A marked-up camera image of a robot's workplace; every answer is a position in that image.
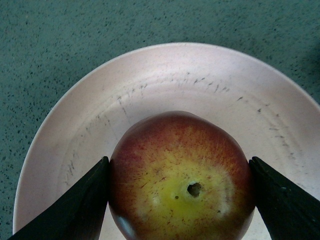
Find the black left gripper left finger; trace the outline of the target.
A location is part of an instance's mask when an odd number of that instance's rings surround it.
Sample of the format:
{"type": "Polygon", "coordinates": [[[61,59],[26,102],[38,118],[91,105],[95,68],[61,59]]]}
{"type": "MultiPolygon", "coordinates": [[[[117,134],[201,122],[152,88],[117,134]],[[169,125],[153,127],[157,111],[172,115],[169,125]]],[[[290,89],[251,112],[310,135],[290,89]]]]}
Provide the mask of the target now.
{"type": "Polygon", "coordinates": [[[12,240],[97,240],[108,203],[109,159],[104,156],[12,240]]]}

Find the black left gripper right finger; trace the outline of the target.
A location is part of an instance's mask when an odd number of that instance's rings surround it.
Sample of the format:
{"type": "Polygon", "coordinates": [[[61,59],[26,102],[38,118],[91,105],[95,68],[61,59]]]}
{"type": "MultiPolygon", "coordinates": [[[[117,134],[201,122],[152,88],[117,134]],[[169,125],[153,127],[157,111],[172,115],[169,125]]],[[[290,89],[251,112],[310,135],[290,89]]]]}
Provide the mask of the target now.
{"type": "Polygon", "coordinates": [[[249,160],[256,207],[273,240],[318,240],[320,201],[260,158],[249,160]]]}

